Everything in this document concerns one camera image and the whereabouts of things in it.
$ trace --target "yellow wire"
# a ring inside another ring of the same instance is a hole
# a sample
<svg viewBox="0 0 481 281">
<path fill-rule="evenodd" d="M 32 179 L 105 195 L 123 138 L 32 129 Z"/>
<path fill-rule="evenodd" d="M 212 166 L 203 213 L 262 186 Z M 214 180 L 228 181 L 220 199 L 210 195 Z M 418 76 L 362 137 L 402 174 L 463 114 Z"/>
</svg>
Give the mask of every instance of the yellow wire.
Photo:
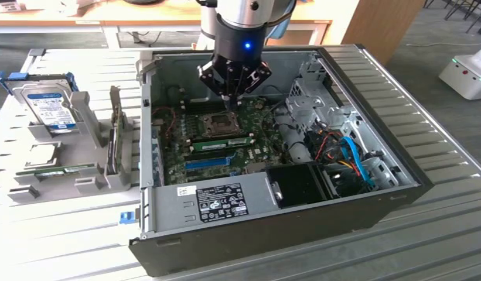
<svg viewBox="0 0 481 281">
<path fill-rule="evenodd" d="M 338 161 L 341 164 L 343 164 L 346 167 L 349 167 L 350 169 L 353 169 L 351 165 L 347 164 L 345 161 Z"/>
</svg>

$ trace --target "floor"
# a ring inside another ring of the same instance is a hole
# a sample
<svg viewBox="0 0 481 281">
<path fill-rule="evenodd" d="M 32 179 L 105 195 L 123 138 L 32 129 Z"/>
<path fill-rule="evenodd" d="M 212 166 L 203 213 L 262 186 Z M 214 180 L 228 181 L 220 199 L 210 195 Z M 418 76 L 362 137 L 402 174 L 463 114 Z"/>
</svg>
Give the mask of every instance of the floor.
<svg viewBox="0 0 481 281">
<path fill-rule="evenodd" d="M 419 12 L 386 67 L 481 163 L 481 101 L 465 100 L 438 79 L 438 74 L 450 58 L 457 54 L 473 54 L 481 48 L 481 45 L 406 46 L 407 43 L 481 43 L 481 35 L 475 34 L 479 23 L 477 23 L 477 27 L 471 32 L 466 34 L 470 19 L 465 22 L 462 20 L 463 13 L 455 12 L 450 19 L 445 21 L 443 16 L 447 9 L 443 9 L 443 6 L 445 3 L 435 0 L 429 9 Z M 150 33 L 142 36 L 142 39 L 151 43 L 156 35 L 158 33 Z M 188 46 L 195 41 L 196 36 L 196 33 L 163 32 L 152 46 Z M 127 33 L 120 34 L 120 41 L 123 47 L 147 47 L 147 44 L 134 44 L 132 37 Z M 0 70 L 8 73 L 19 71 L 28 50 L 37 47 L 47 49 L 103 48 L 105 47 L 105 41 L 100 33 L 1 34 Z M 4 98 L 5 92 L 0 88 L 0 105 Z"/>
</svg>

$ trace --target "metal grating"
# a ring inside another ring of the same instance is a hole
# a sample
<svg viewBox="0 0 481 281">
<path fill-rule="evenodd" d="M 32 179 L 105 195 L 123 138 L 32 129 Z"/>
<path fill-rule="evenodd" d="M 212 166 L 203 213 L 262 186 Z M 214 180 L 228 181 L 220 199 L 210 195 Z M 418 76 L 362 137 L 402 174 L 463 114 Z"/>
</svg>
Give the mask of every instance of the metal grating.
<svg viewBox="0 0 481 281">
<path fill-rule="evenodd" d="M 371 229 L 159 280 L 481 279 L 479 166 L 367 53 L 355 46 L 326 49 L 437 186 Z M 48 50 L 45 59 L 32 66 L 52 73 L 55 62 L 75 57 L 87 79 L 91 69 L 111 77 L 130 69 L 130 56 L 123 51 Z M 103 65 L 89 69 L 84 64 L 93 58 Z M 85 82 L 103 96 L 103 82 Z M 124 82 L 128 100 L 138 99 L 131 82 Z M 9 100 L 5 111 L 12 108 Z M 130 109 L 136 115 L 138 108 Z M 96 114 L 103 116 L 101 112 L 103 104 Z M 20 119 L 0 118 L 0 128 L 19 125 Z M 20 138 L 19 134 L 7 137 Z M 9 151 L 9 143 L 1 140 L 0 136 L 0 154 Z M 150 280 L 124 245 L 135 229 L 116 226 L 120 211 L 139 202 L 138 193 L 132 189 L 32 205 L 0 205 L 0 280 Z"/>
</svg>

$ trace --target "motherboard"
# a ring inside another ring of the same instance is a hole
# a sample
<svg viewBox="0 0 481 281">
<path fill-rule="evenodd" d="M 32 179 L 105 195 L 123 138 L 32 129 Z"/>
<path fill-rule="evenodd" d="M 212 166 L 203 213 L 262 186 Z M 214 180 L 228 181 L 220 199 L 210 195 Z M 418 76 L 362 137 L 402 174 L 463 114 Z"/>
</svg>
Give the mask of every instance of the motherboard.
<svg viewBox="0 0 481 281">
<path fill-rule="evenodd" d="M 256 173 L 291 162 L 274 124 L 274 103 L 243 99 L 236 112 L 222 102 L 155 107 L 164 185 Z"/>
</svg>

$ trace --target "green circuit board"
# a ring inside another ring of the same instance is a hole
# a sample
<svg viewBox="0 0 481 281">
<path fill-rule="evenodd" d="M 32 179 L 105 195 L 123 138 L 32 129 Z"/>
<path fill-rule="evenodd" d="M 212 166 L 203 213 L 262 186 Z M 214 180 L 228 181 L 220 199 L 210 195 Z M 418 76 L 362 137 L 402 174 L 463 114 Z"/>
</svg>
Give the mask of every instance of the green circuit board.
<svg viewBox="0 0 481 281">
<path fill-rule="evenodd" d="M 179 184 L 260 171 L 264 165 L 279 165 L 290 161 L 287 153 L 282 153 L 282 136 L 272 128 L 272 106 L 264 99 L 244 100 L 235 118 L 239 122 L 236 132 L 226 140 L 210 140 L 204 116 L 222 114 L 218 112 L 194 113 L 194 110 L 172 107 L 175 121 L 168 108 L 154 115 L 154 124 L 162 126 L 160 141 L 163 148 L 164 184 Z M 172 128 L 166 134 L 168 125 Z M 187 169 L 190 159 L 207 159 L 208 155 L 220 155 L 215 159 L 228 158 L 227 165 Z"/>
</svg>

